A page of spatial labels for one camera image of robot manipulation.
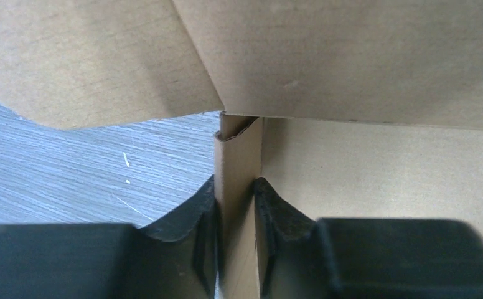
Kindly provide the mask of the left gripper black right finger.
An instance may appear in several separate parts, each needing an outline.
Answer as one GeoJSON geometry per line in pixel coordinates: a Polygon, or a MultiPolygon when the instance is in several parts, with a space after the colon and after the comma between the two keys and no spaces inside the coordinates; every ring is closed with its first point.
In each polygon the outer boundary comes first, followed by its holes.
{"type": "Polygon", "coordinates": [[[262,298],[483,298],[483,238],[454,219],[311,219],[253,183],[262,298]]]}

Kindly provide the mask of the brown cardboard box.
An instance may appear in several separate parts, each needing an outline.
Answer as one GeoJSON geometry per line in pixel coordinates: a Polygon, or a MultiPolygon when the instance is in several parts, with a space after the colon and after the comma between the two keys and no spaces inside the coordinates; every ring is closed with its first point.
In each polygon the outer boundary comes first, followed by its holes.
{"type": "Polygon", "coordinates": [[[0,103],[60,129],[220,112],[223,298],[262,298],[260,177],[314,220],[483,238],[483,1],[0,1],[0,103]]]}

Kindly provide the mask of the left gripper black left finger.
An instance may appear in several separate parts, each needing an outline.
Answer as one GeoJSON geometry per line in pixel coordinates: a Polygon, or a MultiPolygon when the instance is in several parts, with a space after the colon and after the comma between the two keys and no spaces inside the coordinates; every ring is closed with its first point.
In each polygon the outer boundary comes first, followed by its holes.
{"type": "Polygon", "coordinates": [[[213,298],[210,178],[151,224],[0,225],[0,298],[213,298]]]}

